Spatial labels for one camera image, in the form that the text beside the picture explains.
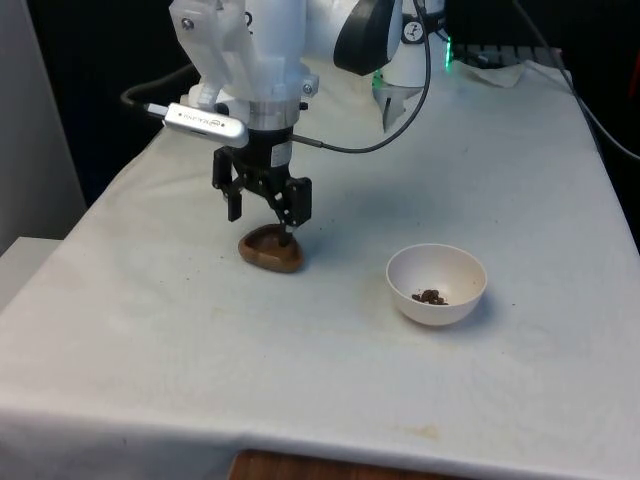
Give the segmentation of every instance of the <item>brown object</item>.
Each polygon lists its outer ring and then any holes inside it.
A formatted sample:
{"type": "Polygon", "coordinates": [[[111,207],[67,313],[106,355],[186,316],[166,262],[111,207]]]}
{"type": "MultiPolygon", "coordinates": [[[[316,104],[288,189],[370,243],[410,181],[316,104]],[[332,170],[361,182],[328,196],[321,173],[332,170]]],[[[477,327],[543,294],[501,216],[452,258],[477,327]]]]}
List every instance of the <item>brown object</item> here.
{"type": "Polygon", "coordinates": [[[428,303],[429,305],[449,305],[445,303],[438,290],[425,290],[420,294],[411,295],[411,298],[416,302],[428,303]]]}
{"type": "Polygon", "coordinates": [[[267,452],[243,452],[229,480],[455,480],[453,477],[267,452]]]}
{"type": "Polygon", "coordinates": [[[293,236],[286,246],[281,246],[281,235],[280,225],[266,225],[254,230],[240,240],[240,256],[246,262],[272,272],[297,272],[304,264],[302,248],[293,236]]]}

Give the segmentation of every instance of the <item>white bowl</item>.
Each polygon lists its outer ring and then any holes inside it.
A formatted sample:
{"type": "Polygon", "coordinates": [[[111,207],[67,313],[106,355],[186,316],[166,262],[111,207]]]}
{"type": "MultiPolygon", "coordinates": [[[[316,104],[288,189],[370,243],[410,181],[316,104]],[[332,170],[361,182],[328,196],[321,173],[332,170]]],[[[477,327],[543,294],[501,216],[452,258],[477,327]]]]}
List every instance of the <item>white bowl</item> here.
{"type": "Polygon", "coordinates": [[[396,307],[407,317],[424,325],[444,326],[459,322],[476,308],[487,288],[487,272],[464,250],[415,245],[389,261],[387,282],[396,307]],[[424,290],[438,290],[449,305],[429,305],[411,298],[424,290]]]}

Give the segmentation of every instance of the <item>brown food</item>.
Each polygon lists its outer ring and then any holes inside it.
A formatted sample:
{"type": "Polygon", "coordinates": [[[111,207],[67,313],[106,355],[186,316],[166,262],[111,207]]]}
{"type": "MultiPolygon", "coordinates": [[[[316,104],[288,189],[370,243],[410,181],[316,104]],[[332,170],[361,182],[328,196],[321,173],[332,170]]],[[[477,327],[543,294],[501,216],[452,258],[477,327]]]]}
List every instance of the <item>brown food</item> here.
{"type": "Polygon", "coordinates": [[[280,225],[267,225],[254,230],[238,244],[242,258],[257,267],[272,272],[294,273],[304,264],[302,248],[295,238],[282,246],[280,225]]]}
{"type": "Polygon", "coordinates": [[[422,293],[411,295],[416,302],[428,303],[429,305],[449,305],[444,298],[440,296],[438,290],[425,290],[422,293]]]}

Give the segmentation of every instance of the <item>cable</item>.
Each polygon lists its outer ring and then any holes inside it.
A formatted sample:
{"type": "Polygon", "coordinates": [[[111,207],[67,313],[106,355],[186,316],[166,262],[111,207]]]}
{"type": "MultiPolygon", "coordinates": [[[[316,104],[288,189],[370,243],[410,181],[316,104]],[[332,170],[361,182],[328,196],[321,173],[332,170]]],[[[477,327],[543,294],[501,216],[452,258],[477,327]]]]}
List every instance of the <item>cable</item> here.
{"type": "Polygon", "coordinates": [[[156,90],[160,87],[164,87],[165,85],[168,85],[170,83],[175,82],[176,80],[181,79],[184,75],[187,75],[189,73],[193,73],[196,71],[197,71],[196,67],[192,63],[190,63],[189,65],[185,65],[184,67],[180,68],[179,70],[176,70],[173,73],[170,73],[169,75],[165,75],[164,77],[159,78],[158,80],[142,83],[140,85],[136,85],[134,87],[129,88],[122,95],[120,95],[120,101],[127,107],[130,107],[136,110],[143,110],[146,112],[147,104],[135,100],[134,99],[135,96],[139,95],[140,93],[144,93],[147,91],[156,90]]]}
{"type": "Polygon", "coordinates": [[[386,140],[384,140],[384,141],[382,141],[380,143],[377,143],[375,145],[372,145],[370,147],[365,147],[365,148],[337,147],[335,145],[324,143],[324,142],[322,142],[320,140],[315,140],[313,138],[307,138],[307,137],[301,137],[299,135],[294,135],[293,136],[293,141],[298,142],[298,143],[302,143],[302,144],[305,144],[305,145],[310,145],[310,146],[316,147],[316,148],[324,148],[326,150],[331,150],[333,152],[358,155],[358,154],[371,153],[371,152],[375,152],[377,150],[380,150],[380,149],[386,147],[387,145],[389,145],[390,143],[396,141],[404,132],[407,131],[407,129],[411,126],[413,121],[416,119],[416,117],[418,116],[418,114],[422,110],[422,107],[423,107],[425,101],[427,100],[427,96],[429,95],[429,87],[431,86],[431,46],[429,45],[429,36],[426,34],[426,32],[427,32],[427,24],[426,23],[427,22],[426,22],[426,19],[424,17],[423,7],[420,6],[419,1],[418,0],[413,0],[413,4],[414,4],[414,6],[416,8],[416,12],[418,14],[418,20],[420,22],[420,25],[422,26],[422,31],[425,32],[425,35],[424,35],[424,50],[425,50],[425,57],[426,57],[426,68],[425,68],[426,75],[425,75],[425,85],[424,85],[424,89],[422,90],[422,95],[420,96],[420,100],[418,101],[418,104],[416,105],[416,108],[413,110],[413,113],[407,119],[407,121],[404,122],[404,124],[393,135],[391,135],[386,140]]]}
{"type": "Polygon", "coordinates": [[[580,105],[580,108],[582,109],[582,111],[585,114],[585,116],[589,117],[593,121],[593,123],[596,125],[596,127],[598,127],[598,129],[604,134],[604,136],[607,137],[607,139],[618,150],[620,150],[625,155],[631,157],[632,159],[640,161],[640,155],[638,155],[638,154],[632,152],[631,150],[629,150],[628,148],[626,148],[611,133],[609,133],[609,131],[604,127],[604,125],[602,125],[600,120],[598,120],[598,118],[591,111],[591,109],[584,102],[584,100],[582,100],[582,98],[578,94],[578,91],[576,90],[575,85],[573,84],[573,80],[571,80],[571,77],[569,76],[567,68],[564,65],[564,61],[557,54],[556,50],[551,48],[551,46],[549,45],[549,42],[547,42],[547,39],[544,37],[544,35],[540,31],[540,29],[537,27],[535,22],[531,19],[531,17],[527,13],[527,11],[524,9],[522,4],[520,3],[520,0],[511,0],[511,1],[512,1],[513,6],[515,7],[515,9],[518,11],[518,13],[522,17],[522,19],[525,21],[525,23],[527,24],[527,26],[529,27],[531,32],[534,34],[534,36],[538,40],[538,42],[540,42],[540,44],[542,44],[542,46],[547,50],[547,52],[549,52],[549,55],[551,56],[551,60],[553,61],[555,67],[558,70],[560,70],[560,73],[562,74],[562,77],[567,82],[567,85],[569,85],[569,89],[571,90],[571,93],[576,98],[576,100],[578,102],[578,105],[580,105]]]}

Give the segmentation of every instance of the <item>tablecloth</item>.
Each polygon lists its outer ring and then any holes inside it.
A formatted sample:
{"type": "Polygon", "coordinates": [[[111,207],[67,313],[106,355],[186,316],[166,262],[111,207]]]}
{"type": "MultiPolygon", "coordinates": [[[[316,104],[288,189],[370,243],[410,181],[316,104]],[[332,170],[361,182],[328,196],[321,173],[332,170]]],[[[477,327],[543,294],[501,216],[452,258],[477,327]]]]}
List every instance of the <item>tablecloth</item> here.
{"type": "MultiPolygon", "coordinates": [[[[322,73],[298,133],[381,138],[366,80],[322,73]]],[[[293,276],[239,257],[273,214],[245,196],[226,222],[214,149],[163,131],[0,316],[0,477],[212,480],[244,448],[640,477],[640,261],[566,89],[445,72],[378,153],[296,145],[314,211],[293,276]],[[411,323],[387,292],[387,260],[425,242],[488,271],[450,328],[411,323]]]]}

